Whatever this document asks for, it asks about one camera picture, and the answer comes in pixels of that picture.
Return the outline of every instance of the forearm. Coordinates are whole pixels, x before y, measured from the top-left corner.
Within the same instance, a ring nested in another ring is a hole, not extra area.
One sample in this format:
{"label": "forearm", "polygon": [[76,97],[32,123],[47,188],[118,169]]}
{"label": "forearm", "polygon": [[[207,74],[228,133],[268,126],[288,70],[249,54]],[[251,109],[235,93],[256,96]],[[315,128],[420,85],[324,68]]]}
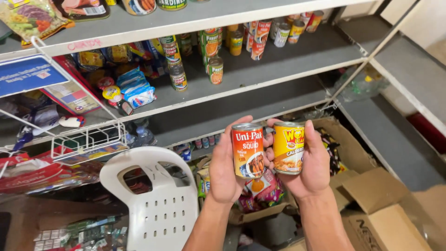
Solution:
{"label": "forearm", "polygon": [[209,192],[183,251],[221,251],[231,204],[221,204]]}
{"label": "forearm", "polygon": [[309,251],[354,251],[330,188],[318,196],[306,197],[297,202]]}

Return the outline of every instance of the white plastic chair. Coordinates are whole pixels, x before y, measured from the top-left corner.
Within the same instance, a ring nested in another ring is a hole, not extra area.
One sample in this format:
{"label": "white plastic chair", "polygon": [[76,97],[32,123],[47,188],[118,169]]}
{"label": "white plastic chair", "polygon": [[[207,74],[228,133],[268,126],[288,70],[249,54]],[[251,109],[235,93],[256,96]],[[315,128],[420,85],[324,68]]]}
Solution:
{"label": "white plastic chair", "polygon": [[[172,176],[158,163],[169,162],[187,174],[190,185],[177,187]],[[141,167],[153,190],[134,194],[123,175]],[[102,185],[129,210],[128,251],[180,251],[198,217],[197,188],[189,166],[165,148],[145,146],[111,158],[99,175]]]}

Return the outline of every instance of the left hand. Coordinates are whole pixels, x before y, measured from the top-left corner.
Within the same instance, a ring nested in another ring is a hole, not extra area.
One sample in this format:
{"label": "left hand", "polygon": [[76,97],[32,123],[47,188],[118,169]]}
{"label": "left hand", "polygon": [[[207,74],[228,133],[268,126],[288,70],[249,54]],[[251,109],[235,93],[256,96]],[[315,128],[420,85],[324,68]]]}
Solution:
{"label": "left hand", "polygon": [[[252,122],[252,116],[248,115],[228,125],[224,133],[221,134],[220,141],[212,152],[212,162],[209,166],[209,176],[211,178],[211,189],[209,193],[216,202],[232,205],[238,200],[245,186],[246,180],[236,176],[234,172],[231,127],[235,124],[250,122]],[[269,145],[265,142],[267,141],[265,138],[263,141],[265,145]],[[265,166],[271,166],[272,168],[272,160],[270,158],[264,158]]]}

